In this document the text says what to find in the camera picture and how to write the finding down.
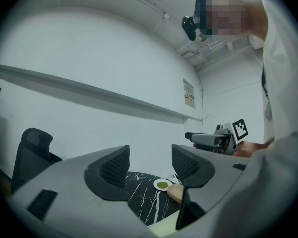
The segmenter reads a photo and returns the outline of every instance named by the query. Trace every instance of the green food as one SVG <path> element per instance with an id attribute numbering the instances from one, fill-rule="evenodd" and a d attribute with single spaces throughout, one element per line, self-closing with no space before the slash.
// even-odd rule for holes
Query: green food
<path id="1" fill-rule="evenodd" d="M 169 185 L 166 182 L 158 182 L 157 186 L 158 188 L 161 188 L 161 189 L 165 189 L 169 187 Z"/>

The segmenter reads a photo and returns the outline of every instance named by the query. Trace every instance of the white shirt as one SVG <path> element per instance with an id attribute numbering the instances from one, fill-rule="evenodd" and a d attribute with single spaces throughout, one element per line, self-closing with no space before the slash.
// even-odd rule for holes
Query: white shirt
<path id="1" fill-rule="evenodd" d="M 264 69 L 264 140 L 298 132 L 298 25 L 281 0 L 262 0 L 268 17 Z M 268 101 L 272 119 L 269 119 Z"/>

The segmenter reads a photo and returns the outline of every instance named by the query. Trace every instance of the office chair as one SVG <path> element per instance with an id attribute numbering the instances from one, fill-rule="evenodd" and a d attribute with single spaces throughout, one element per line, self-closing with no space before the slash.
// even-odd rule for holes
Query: office chair
<path id="1" fill-rule="evenodd" d="M 14 164 L 11 193 L 50 165 L 62 159 L 49 152 L 53 137 L 39 129 L 27 129 L 21 138 Z"/>

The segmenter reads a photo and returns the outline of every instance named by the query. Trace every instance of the hand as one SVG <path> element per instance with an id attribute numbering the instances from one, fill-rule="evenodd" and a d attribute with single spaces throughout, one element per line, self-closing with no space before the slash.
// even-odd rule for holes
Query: hand
<path id="1" fill-rule="evenodd" d="M 257 143 L 242 141 L 237 145 L 233 155 L 250 158 L 255 151 L 259 149 L 265 149 L 268 146 L 269 146 L 269 143 L 257 144 Z"/>

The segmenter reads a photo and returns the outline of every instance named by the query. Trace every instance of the white ceiling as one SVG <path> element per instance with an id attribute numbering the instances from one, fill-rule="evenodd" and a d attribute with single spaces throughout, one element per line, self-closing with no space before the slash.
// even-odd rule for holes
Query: white ceiling
<path id="1" fill-rule="evenodd" d="M 217 42 L 191 42 L 181 27 L 182 17 L 191 16 L 195 0 L 23 0 L 23 12 L 36 9 L 76 6 L 108 11 L 129 19 L 151 34 L 157 35 L 171 45 L 176 52 L 196 71 L 205 64 L 218 60 L 222 54 L 232 52 L 227 43 L 232 40 L 219 39 Z"/>

